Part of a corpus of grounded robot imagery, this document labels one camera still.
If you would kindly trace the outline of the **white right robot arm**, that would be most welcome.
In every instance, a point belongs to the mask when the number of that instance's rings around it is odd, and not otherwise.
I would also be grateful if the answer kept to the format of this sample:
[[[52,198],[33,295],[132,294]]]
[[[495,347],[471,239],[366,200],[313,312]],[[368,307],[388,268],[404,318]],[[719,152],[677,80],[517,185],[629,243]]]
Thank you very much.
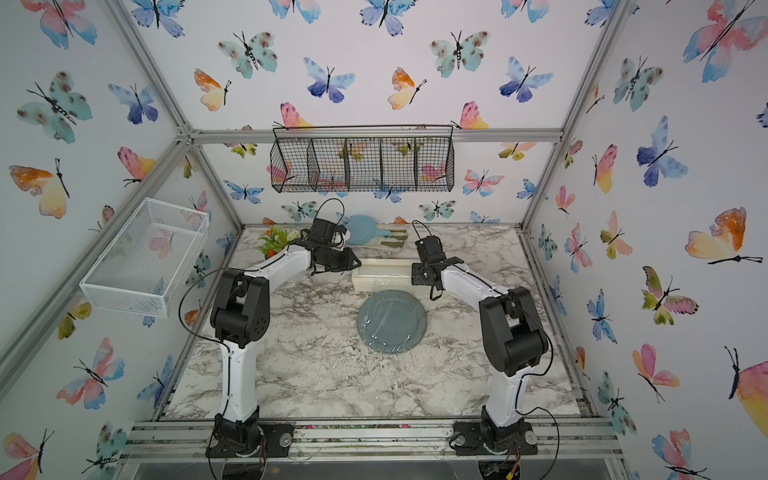
[[[419,261],[411,266],[411,284],[428,286],[432,301],[448,292],[479,314],[483,350],[495,370],[480,419],[456,422],[449,447],[459,456],[537,454],[533,427],[518,407],[550,347],[531,292],[483,278],[461,259],[448,257],[435,235],[415,245]]]

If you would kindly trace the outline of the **blue-grey round plate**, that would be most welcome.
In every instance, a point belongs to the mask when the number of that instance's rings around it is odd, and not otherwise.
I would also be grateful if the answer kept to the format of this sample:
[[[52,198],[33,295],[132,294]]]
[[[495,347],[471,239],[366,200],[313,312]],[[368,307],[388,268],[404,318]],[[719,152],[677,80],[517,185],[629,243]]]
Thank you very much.
[[[384,290],[363,303],[356,326],[359,337],[371,350],[394,355],[413,349],[423,339],[427,314],[410,293]]]

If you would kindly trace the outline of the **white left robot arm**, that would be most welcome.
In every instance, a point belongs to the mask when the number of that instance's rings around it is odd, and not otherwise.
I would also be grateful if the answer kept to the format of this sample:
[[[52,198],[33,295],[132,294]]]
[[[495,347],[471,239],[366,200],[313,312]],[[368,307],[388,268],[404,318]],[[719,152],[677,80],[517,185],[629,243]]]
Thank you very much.
[[[255,362],[256,343],[271,321],[271,293],[306,271],[343,273],[359,268],[360,260],[344,245],[348,238],[341,222],[316,219],[272,257],[222,275],[210,315],[222,356],[222,406],[214,417],[207,458],[267,453],[266,434],[259,425]]]

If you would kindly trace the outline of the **cream plastic wrap dispenser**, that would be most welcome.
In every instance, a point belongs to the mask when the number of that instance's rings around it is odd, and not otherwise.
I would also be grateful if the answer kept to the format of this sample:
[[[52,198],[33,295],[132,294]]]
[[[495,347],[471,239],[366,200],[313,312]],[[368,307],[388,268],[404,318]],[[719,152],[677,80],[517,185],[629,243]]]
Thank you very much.
[[[400,290],[426,294],[428,286],[413,285],[411,282],[411,267],[416,262],[416,259],[362,259],[361,266],[352,271],[354,289],[361,292]]]

